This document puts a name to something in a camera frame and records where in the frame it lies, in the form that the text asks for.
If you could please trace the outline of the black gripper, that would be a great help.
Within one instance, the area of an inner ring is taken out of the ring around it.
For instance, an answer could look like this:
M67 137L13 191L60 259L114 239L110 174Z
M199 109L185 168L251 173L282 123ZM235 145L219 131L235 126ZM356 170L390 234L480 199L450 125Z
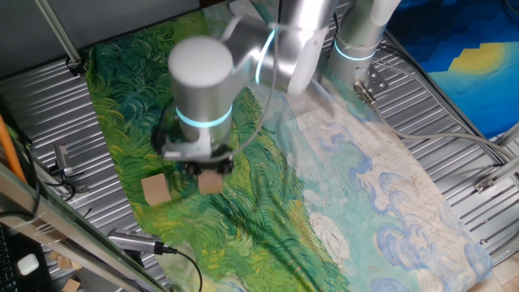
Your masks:
M222 176L226 176L232 173L234 169L234 162L231 159L224 159L214 162L198 162L188 161L182 164L182 172L191 177L199 175L200 171L204 170L215 170Z

